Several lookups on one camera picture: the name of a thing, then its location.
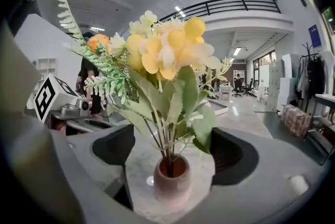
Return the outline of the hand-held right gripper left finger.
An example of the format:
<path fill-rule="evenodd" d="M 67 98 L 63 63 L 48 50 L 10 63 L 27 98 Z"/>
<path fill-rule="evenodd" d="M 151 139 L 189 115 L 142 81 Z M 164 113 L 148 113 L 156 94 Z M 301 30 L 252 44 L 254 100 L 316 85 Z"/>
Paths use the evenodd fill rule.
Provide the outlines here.
<path fill-rule="evenodd" d="M 116 196 L 125 185 L 125 164 L 135 141 L 132 124 L 68 136 L 81 166 L 109 196 Z"/>

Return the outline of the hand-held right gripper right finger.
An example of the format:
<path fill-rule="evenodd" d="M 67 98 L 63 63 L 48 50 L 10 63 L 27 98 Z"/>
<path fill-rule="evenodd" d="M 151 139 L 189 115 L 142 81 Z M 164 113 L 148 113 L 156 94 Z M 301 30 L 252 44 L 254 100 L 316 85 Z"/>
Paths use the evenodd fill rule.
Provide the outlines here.
<path fill-rule="evenodd" d="M 215 163 L 212 185 L 285 186 L 294 176 L 311 185 L 323 181 L 323 168 L 282 140 L 228 128 L 214 128 L 210 152 Z"/>

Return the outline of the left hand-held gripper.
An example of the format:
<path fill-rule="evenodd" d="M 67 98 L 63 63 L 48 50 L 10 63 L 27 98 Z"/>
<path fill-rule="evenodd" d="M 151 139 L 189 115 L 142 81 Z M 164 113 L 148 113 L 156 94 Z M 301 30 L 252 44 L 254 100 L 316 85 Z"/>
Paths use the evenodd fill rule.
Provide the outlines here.
<path fill-rule="evenodd" d="M 53 74 L 46 77 L 33 102 L 37 118 L 43 123 L 52 115 L 67 120 L 66 125 L 79 132 L 96 132 L 113 127 L 105 121 L 85 118 L 91 115 L 86 99 Z"/>

